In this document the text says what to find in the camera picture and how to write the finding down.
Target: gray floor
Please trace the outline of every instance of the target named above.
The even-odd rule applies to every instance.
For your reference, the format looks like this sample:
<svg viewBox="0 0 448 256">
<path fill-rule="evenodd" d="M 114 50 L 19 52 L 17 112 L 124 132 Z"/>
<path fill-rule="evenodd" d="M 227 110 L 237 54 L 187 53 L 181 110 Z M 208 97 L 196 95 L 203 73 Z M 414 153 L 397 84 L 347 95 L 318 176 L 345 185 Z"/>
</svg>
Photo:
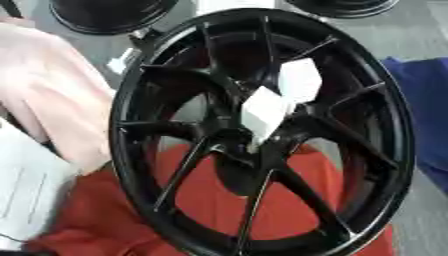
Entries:
<svg viewBox="0 0 448 256">
<path fill-rule="evenodd" d="M 48 11 L 48 0 L 16 0 L 37 27 L 69 40 L 118 88 L 121 77 L 106 68 L 112 57 L 129 46 L 126 36 L 96 37 L 73 33 L 59 25 Z M 280 2 L 279 8 L 294 10 Z M 193 5 L 181 0 L 173 12 L 157 23 L 167 30 L 193 16 Z M 378 58 L 402 60 L 448 56 L 448 0 L 402 0 L 388 13 L 362 20 L 328 20 L 364 44 Z M 411 192 L 394 219 L 398 255 L 448 255 L 448 199 L 416 171 Z"/>
</svg>

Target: wheel rim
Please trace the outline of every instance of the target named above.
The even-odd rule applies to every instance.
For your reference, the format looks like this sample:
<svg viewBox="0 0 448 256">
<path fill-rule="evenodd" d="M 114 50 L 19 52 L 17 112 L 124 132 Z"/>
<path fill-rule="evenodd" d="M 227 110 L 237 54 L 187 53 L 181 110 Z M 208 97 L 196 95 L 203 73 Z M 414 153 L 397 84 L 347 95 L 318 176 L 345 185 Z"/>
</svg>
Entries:
<svg viewBox="0 0 448 256">
<path fill-rule="evenodd" d="M 257 51 L 265 49 L 260 56 L 266 66 L 261 71 L 247 72 L 251 74 L 249 76 L 238 72 L 230 76 L 228 72 L 233 71 L 225 71 L 216 53 L 231 38 L 240 43 L 250 41 L 252 47 L 248 48 L 258 44 Z M 195 54 L 192 58 L 186 57 L 197 48 L 192 47 L 194 45 L 203 46 L 206 62 Z M 301 255 L 346 255 L 378 235 L 396 212 L 412 178 L 414 152 L 409 116 L 393 79 L 353 39 L 301 15 L 249 9 L 188 21 L 160 38 L 153 50 L 151 55 L 142 55 L 134 63 L 116 96 L 110 141 L 117 175 L 131 203 L 155 231 L 175 246 L 197 255 L 295 255 L 298 252 Z M 331 61 L 339 61 L 335 62 L 338 65 L 333 63 L 329 66 L 349 67 L 339 71 L 345 70 L 356 78 L 358 83 L 353 82 L 350 86 L 357 86 L 357 89 L 352 88 L 336 99 L 334 95 L 329 99 L 322 94 L 316 102 L 299 106 L 272 137 L 276 139 L 268 140 L 255 156 L 238 151 L 235 145 L 246 145 L 250 141 L 250 133 L 238 125 L 241 102 L 260 85 L 259 81 L 275 90 L 279 64 L 303 57 L 313 57 L 320 68 L 325 66 L 321 61 L 325 62 L 327 57 L 331 57 Z M 249 82 L 236 83 L 243 77 Z M 192 84 L 200 85 L 171 87 L 179 83 L 179 80 L 175 81 L 179 78 L 182 82 L 191 79 L 194 80 Z M 209 99 L 205 121 L 187 124 L 167 119 L 188 99 L 203 92 Z M 339 108 L 353 108 L 362 102 L 374 102 L 374 111 L 381 106 L 381 114 L 375 116 L 381 125 L 369 127 L 373 133 L 381 132 L 379 149 L 336 117 Z M 151 116 L 142 113 L 143 108 Z M 163 189 L 152 177 L 152 167 L 141 161 L 147 151 L 155 152 L 158 136 L 162 135 L 193 141 L 183 164 Z M 350 202 L 341 212 L 335 213 L 300 176 L 291 172 L 284 159 L 296 146 L 313 137 L 336 141 L 348 151 L 356 151 L 362 156 L 366 165 L 362 180 L 375 184 L 362 202 L 347 197 Z M 236 237 L 194 222 L 170 203 L 173 193 L 192 167 L 211 152 L 256 164 L 254 169 L 258 170 L 254 184 L 259 189 L 248 197 L 245 221 L 242 221 Z M 154 154 L 151 154 L 151 159 L 155 159 Z M 271 181 L 280 182 L 306 201 L 319 217 L 317 230 L 280 240 L 252 241 L 248 238 L 253 209 L 257 208 L 259 197 Z"/>
<path fill-rule="evenodd" d="M 330 18 L 364 18 L 393 8 L 399 0 L 288 0 L 298 8 Z"/>
</svg>

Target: black wheel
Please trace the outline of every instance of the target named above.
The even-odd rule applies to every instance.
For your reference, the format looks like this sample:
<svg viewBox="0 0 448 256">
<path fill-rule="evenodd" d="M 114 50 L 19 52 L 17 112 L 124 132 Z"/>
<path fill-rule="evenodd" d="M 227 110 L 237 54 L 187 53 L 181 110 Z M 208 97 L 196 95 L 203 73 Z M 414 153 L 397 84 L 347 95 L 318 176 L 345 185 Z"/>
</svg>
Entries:
<svg viewBox="0 0 448 256">
<path fill-rule="evenodd" d="M 399 0 L 288 0 L 298 8 L 329 18 L 364 18 L 390 10 Z"/>
<path fill-rule="evenodd" d="M 384 67 L 346 34 L 290 12 L 245 9 L 192 19 L 151 48 L 133 64 L 116 96 L 110 146 L 129 200 L 179 249 L 207 256 L 348 255 L 375 238 L 397 211 L 414 164 L 408 110 Z M 306 57 L 314 59 L 323 76 L 318 98 L 298 106 L 257 153 L 247 153 L 251 133 L 239 124 L 242 102 L 260 85 L 276 90 L 281 63 Z M 171 119 L 198 95 L 208 100 L 201 121 Z M 152 164 L 161 136 L 191 143 L 164 187 L 154 178 Z M 286 164 L 313 138 L 338 143 L 344 155 L 345 199 L 337 211 Z M 228 186 L 247 196 L 234 236 L 195 222 L 175 203 L 181 184 L 209 154 L 238 162 L 240 173 L 251 173 L 248 179 L 233 179 L 247 182 L 247 191 L 233 191 L 241 184 Z M 315 212 L 315 230 L 277 240 L 251 239 L 259 202 L 273 183 Z"/>
<path fill-rule="evenodd" d="M 178 0 L 51 0 L 50 11 L 69 29 L 116 35 L 146 27 L 165 16 Z"/>
</svg>

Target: wheel spoke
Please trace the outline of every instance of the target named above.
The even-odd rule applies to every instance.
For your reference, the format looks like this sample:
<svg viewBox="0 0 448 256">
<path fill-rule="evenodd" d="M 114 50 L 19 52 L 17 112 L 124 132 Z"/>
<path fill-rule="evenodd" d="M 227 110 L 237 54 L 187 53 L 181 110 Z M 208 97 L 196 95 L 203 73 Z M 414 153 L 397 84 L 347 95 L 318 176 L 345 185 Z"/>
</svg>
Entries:
<svg viewBox="0 0 448 256">
<path fill-rule="evenodd" d="M 199 124 L 177 121 L 122 121 L 120 128 L 139 138 L 160 135 L 193 141 L 199 133 Z"/>
<path fill-rule="evenodd" d="M 273 172 L 273 170 L 269 170 L 268 172 L 263 172 L 259 175 L 254 191 L 247 199 L 246 210 L 238 230 L 238 240 L 235 251 L 232 254 L 233 256 L 244 255 L 244 248 L 249 240 L 253 221 L 257 214 L 257 210 L 260 206 L 263 195 L 269 186 Z"/>
<path fill-rule="evenodd" d="M 315 45 L 314 47 L 292 57 L 290 60 L 288 61 L 294 61 L 294 60 L 299 60 L 299 59 L 303 59 L 303 58 L 307 58 L 311 55 L 313 55 L 314 53 L 334 44 L 337 43 L 339 41 L 339 39 L 333 37 L 333 36 L 328 36 L 327 38 L 325 38 L 325 40 L 323 40 L 322 42 L 319 42 L 317 45 Z"/>
<path fill-rule="evenodd" d="M 397 163 L 385 154 L 378 151 L 369 141 L 360 134 L 348 128 L 335 119 L 322 118 L 320 122 L 327 132 L 327 139 L 347 145 L 360 152 L 366 160 L 384 170 L 396 170 Z"/>
<path fill-rule="evenodd" d="M 328 236 L 347 239 L 352 234 L 347 224 L 322 200 L 322 198 L 286 163 L 279 167 L 278 181 L 299 196 L 320 219 L 320 229 Z"/>
<path fill-rule="evenodd" d="M 335 108 L 352 108 L 356 107 L 355 104 L 365 102 L 366 100 L 375 99 L 378 96 L 380 90 L 386 87 L 385 82 L 379 82 L 371 86 L 364 87 L 356 92 L 345 95 L 341 99 L 338 99 L 330 106 L 330 112 Z"/>
<path fill-rule="evenodd" d="M 260 18 L 261 29 L 259 32 L 260 42 L 266 54 L 267 69 L 263 75 L 262 85 L 268 87 L 274 92 L 279 93 L 278 77 L 280 74 L 280 61 L 278 58 L 277 49 L 272 38 L 272 32 L 269 27 L 269 17 L 263 16 Z"/>
<path fill-rule="evenodd" d="M 207 50 L 207 56 L 209 59 L 210 69 L 215 70 L 218 68 L 219 62 L 216 57 L 216 44 L 213 42 L 212 36 L 208 32 L 207 24 L 197 26 L 197 30 L 201 33 L 201 37 L 204 40 L 204 46 Z"/>
<path fill-rule="evenodd" d="M 174 172 L 173 176 L 163 188 L 162 193 L 154 204 L 153 210 L 159 211 L 160 208 L 167 202 L 174 204 L 176 192 L 180 185 L 185 181 L 191 171 L 199 164 L 199 162 L 209 154 L 209 142 L 207 138 L 201 139 L 196 143 L 184 156 L 179 167 Z"/>
</svg>

